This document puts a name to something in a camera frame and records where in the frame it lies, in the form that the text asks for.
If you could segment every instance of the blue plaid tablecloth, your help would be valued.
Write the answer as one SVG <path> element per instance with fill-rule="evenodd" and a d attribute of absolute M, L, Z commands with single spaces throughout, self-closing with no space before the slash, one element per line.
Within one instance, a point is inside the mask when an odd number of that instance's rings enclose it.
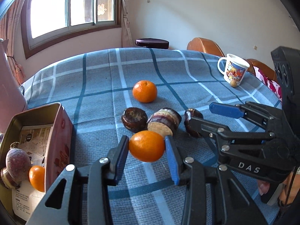
<path fill-rule="evenodd" d="M 86 53 L 52 64 L 24 83 L 30 108 L 61 102 L 74 124 L 73 163 L 78 167 L 93 163 L 116 147 L 122 135 L 132 136 L 121 122 L 127 107 L 139 107 L 150 116 L 162 107 L 183 115 L 196 108 L 207 120 L 228 125 L 232 131 L 259 132 L 262 129 L 244 119 L 211 114 L 212 102 L 238 104 L 253 101 L 281 108 L 275 94 L 250 73 L 236 88 L 224 81 L 217 69 L 219 57 L 194 52 L 162 49 L 109 49 Z M 153 103 L 137 102 L 131 93 L 139 80 L 157 86 Z M 185 132 L 183 121 L 174 136 L 178 145 L 207 166 L 217 166 L 216 146 L 209 139 L 194 139 Z M 235 173 L 252 196 L 269 224 L 278 207 L 260 201 L 256 180 Z M 170 178 L 166 154 L 154 163 L 143 163 L 128 154 L 124 175 L 117 187 L 109 187 L 115 225 L 181 224 L 185 187 Z M 207 187 L 208 205 L 210 204 Z M 86 193 L 83 199 L 86 207 Z M 86 224 L 86 213 L 83 211 Z M 211 224 L 207 209 L 207 224 Z"/>

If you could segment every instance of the window frame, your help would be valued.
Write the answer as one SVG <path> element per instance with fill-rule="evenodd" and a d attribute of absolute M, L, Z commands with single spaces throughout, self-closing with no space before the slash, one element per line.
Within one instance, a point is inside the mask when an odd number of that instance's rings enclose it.
<path fill-rule="evenodd" d="M 93 18 L 95 18 L 96 20 L 93 22 L 80 24 L 80 25 L 73 25 L 73 26 L 71 26 L 71 14 L 70 14 L 71 3 L 70 0 L 68 1 L 69 2 L 65 4 L 67 27 L 55 31 L 51 31 L 49 33 L 38 36 L 34 39 L 32 39 L 31 27 L 30 27 L 31 24 L 30 23 L 30 2 L 31 1 L 30 0 L 24 1 L 24 5 L 21 11 L 21 34 L 22 34 L 23 48 L 24 48 L 24 54 L 26 59 L 62 41 L 83 34 L 91 33 L 91 32 L 121 27 L 122 0 L 114 0 L 115 7 L 114 7 L 113 21 L 98 21 L 97 19 L 98 0 L 92 0 L 92 4 L 94 4 L 92 13 L 93 13 Z"/>

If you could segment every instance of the cup rim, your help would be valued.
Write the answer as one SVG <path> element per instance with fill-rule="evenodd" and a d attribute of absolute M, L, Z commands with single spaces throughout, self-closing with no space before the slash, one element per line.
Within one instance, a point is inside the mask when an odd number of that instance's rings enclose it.
<path fill-rule="evenodd" d="M 250 64 L 246 60 L 240 58 L 239 56 L 236 56 L 234 54 L 228 53 L 228 54 L 226 54 L 226 57 L 227 58 L 232 58 L 233 60 L 237 59 L 238 60 L 237 62 L 233 61 L 232 63 L 235 63 L 235 64 L 237 64 L 237 65 L 239 65 L 241 67 L 244 67 L 244 68 L 245 67 L 247 67 L 247 68 L 250 67 Z"/>

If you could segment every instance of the window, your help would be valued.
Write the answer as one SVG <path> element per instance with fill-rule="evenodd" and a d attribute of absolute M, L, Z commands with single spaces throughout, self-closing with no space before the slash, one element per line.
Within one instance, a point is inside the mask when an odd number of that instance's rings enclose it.
<path fill-rule="evenodd" d="M 21 30 L 26 58 L 63 40 L 121 26 L 121 0 L 26 0 Z"/>

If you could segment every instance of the paper cutout on window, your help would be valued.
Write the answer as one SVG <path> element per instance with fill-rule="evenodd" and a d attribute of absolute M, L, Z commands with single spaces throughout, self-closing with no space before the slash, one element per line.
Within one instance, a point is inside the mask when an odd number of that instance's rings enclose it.
<path fill-rule="evenodd" d="M 102 3 L 101 5 L 99 4 L 99 5 L 98 5 L 98 16 L 99 16 L 99 15 L 103 15 L 103 14 L 105 13 L 106 10 L 107 10 L 107 9 L 104 8 L 104 4 L 103 4 L 103 3 Z"/>

